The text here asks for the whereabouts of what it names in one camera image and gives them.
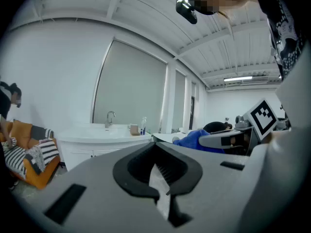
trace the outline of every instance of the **white sink counter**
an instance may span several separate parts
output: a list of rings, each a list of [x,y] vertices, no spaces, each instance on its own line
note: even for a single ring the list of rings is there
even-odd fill
[[[127,125],[111,125],[105,128],[104,124],[86,123],[61,132],[58,139],[76,143],[119,143],[150,140],[151,135],[131,135]]]
[[[57,143],[67,170],[83,161],[130,146],[151,142],[151,135],[131,135],[127,125],[85,123],[74,125],[58,135]]]

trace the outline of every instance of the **person's arm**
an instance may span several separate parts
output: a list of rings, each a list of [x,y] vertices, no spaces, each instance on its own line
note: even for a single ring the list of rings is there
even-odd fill
[[[13,147],[12,140],[11,140],[10,135],[8,133],[8,130],[6,128],[6,120],[5,120],[5,118],[3,116],[1,116],[0,126],[1,126],[1,132],[3,133],[4,138],[8,142],[9,148],[11,149]]]

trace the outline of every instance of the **orange pillow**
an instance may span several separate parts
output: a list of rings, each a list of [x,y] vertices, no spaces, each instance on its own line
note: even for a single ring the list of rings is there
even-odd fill
[[[37,145],[37,144],[39,144],[39,141],[31,138],[28,142],[28,149],[31,149],[34,145]]]
[[[12,127],[13,127],[12,122],[6,122],[6,129],[8,130],[8,133],[10,133]],[[3,133],[0,133],[0,142],[6,142],[6,139]]]
[[[15,120],[13,123],[13,128],[11,131],[11,137],[15,137],[17,141],[17,146],[28,149],[28,142],[30,140],[31,127],[33,125],[30,123],[24,123]]]

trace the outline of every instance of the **striped pillow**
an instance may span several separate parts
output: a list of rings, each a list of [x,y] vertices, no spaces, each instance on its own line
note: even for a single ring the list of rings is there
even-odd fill
[[[39,146],[42,150],[45,166],[50,163],[50,161],[54,159],[55,156],[59,155],[57,147],[55,146],[55,143],[52,139],[49,139],[43,143],[39,143],[37,146]]]

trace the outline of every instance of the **sofa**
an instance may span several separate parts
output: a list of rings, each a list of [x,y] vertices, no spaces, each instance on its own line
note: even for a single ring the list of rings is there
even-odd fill
[[[18,120],[14,120],[14,122],[7,122],[6,127],[10,136],[17,140],[17,147],[23,148],[23,151],[25,152],[27,152],[27,150],[31,149],[33,146],[39,144],[39,140],[46,138],[51,138],[57,147],[56,139],[54,138],[54,133],[52,130],[44,129],[29,123],[23,123]],[[6,141],[2,133],[0,133],[0,141]],[[43,189],[46,187],[52,174],[58,167],[59,162],[59,155],[53,157],[53,159],[45,166],[44,171],[38,174],[33,169],[29,160],[24,158],[23,164],[25,175],[21,175],[12,169],[10,170],[19,179],[34,185],[38,189]]]

